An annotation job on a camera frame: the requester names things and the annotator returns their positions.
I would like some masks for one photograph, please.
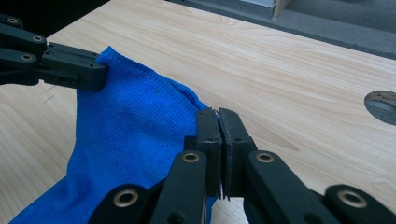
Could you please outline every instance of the wooden table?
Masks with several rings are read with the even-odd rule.
[[[309,188],[345,183],[396,212],[396,127],[363,103],[395,90],[395,61],[160,0],[110,1],[49,41],[110,45],[239,113],[258,147]],[[0,223],[64,176],[75,120],[75,90],[0,88]],[[232,201],[216,204],[213,223],[243,223]]]

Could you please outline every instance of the microfiber cloth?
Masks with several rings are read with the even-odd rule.
[[[76,144],[67,174],[11,223],[87,223],[115,187],[152,187],[169,172],[184,136],[195,135],[196,94],[108,47],[106,86],[78,91]],[[214,199],[207,200],[210,208]]]

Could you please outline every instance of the wooden tabletop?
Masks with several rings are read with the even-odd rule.
[[[49,41],[112,46],[236,111],[309,188],[348,184],[396,212],[396,127],[363,103],[395,91],[395,61],[160,0],[110,1]],[[65,175],[75,121],[75,90],[0,87],[0,223]],[[232,202],[216,204],[213,223],[244,223]]]

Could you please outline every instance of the dark floor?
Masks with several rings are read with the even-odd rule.
[[[48,37],[108,0],[12,0],[0,13],[22,19],[24,30]]]

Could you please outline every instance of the blue towel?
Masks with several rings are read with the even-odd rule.
[[[77,141],[66,177],[12,223],[87,223],[113,188],[148,189],[165,178],[184,136],[195,135],[195,114],[205,105],[189,88],[111,47],[97,62],[109,66],[107,84],[99,92],[78,91]]]

